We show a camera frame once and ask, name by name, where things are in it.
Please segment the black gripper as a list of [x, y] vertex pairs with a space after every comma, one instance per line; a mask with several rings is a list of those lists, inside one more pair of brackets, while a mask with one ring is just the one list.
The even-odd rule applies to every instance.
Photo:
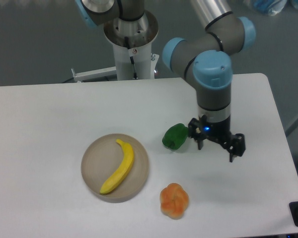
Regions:
[[219, 144], [229, 152], [229, 162], [235, 157], [242, 157], [245, 152], [245, 136], [242, 133], [232, 134], [230, 131], [230, 116], [220, 122], [209, 122], [207, 116], [192, 118], [188, 124], [188, 137], [194, 139], [201, 150], [204, 140]]

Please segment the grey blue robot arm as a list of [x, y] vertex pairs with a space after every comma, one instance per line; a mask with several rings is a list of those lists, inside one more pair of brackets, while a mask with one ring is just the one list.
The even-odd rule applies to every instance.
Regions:
[[[154, 77], [151, 44], [158, 33], [155, 16], [142, 0], [78, 0], [77, 7], [87, 24], [103, 25], [112, 44], [118, 80]], [[232, 68], [230, 56], [253, 45], [256, 30], [245, 17], [236, 17], [224, 0], [193, 0], [204, 37], [194, 42], [169, 40], [162, 60], [197, 93], [199, 117], [188, 125], [177, 124], [164, 135], [162, 143], [179, 149], [187, 138], [199, 148], [204, 140], [219, 144], [230, 160], [245, 151], [245, 138], [230, 131]]]

